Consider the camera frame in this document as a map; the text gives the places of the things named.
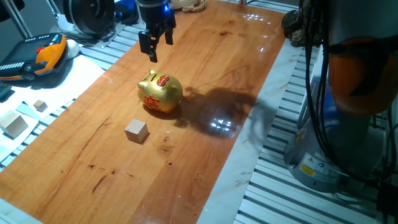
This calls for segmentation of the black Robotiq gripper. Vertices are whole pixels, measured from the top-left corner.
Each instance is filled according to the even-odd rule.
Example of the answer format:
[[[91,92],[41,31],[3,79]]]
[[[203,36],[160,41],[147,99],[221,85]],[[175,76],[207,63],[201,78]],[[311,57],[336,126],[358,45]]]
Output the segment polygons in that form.
[[[157,42],[152,36],[164,33],[166,44],[174,44],[173,32],[176,27],[174,10],[169,6],[168,0],[136,0],[136,4],[147,29],[138,33],[141,52],[146,54],[151,62],[157,63]]]

